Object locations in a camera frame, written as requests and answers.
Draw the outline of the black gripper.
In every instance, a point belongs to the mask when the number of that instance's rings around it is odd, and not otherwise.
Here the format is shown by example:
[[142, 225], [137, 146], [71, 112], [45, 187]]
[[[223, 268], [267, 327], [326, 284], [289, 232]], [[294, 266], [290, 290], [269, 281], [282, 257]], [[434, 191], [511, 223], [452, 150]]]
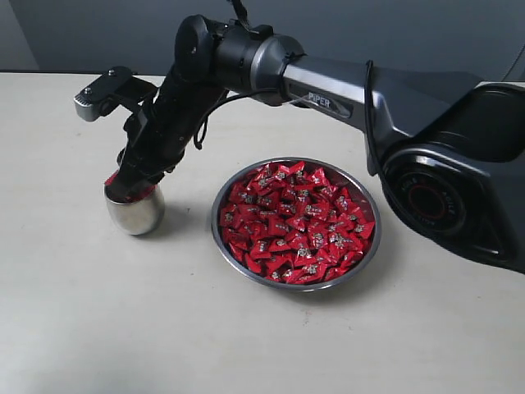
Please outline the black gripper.
[[208, 80], [188, 82], [171, 69], [154, 100], [125, 123], [128, 136], [120, 167], [107, 180], [114, 201], [141, 199], [144, 181], [156, 184], [183, 158], [203, 116], [227, 90]]

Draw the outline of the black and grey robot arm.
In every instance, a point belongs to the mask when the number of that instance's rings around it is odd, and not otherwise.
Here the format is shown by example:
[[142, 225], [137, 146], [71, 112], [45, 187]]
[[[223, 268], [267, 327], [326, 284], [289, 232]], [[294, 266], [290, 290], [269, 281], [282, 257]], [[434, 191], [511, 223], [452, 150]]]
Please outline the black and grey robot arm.
[[111, 195], [157, 184], [220, 105], [296, 103], [364, 133], [367, 170], [399, 219], [463, 258], [524, 270], [524, 88], [312, 57], [268, 25], [185, 18], [156, 98], [126, 122]]

